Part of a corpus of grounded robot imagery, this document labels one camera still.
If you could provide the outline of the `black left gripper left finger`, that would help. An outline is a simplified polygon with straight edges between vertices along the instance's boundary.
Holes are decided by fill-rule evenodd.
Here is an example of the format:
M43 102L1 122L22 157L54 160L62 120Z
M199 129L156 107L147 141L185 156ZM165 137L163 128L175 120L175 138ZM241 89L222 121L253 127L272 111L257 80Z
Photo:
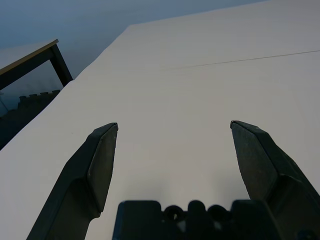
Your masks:
M63 167L27 239L83 240L104 211L118 124L95 129Z

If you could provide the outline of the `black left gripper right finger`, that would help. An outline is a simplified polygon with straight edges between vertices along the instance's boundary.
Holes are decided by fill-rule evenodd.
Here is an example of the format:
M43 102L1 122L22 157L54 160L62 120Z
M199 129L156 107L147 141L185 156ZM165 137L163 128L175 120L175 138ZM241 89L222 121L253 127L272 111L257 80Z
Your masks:
M258 126L230 123L250 199L264 201L286 240L320 238L320 195L295 161Z

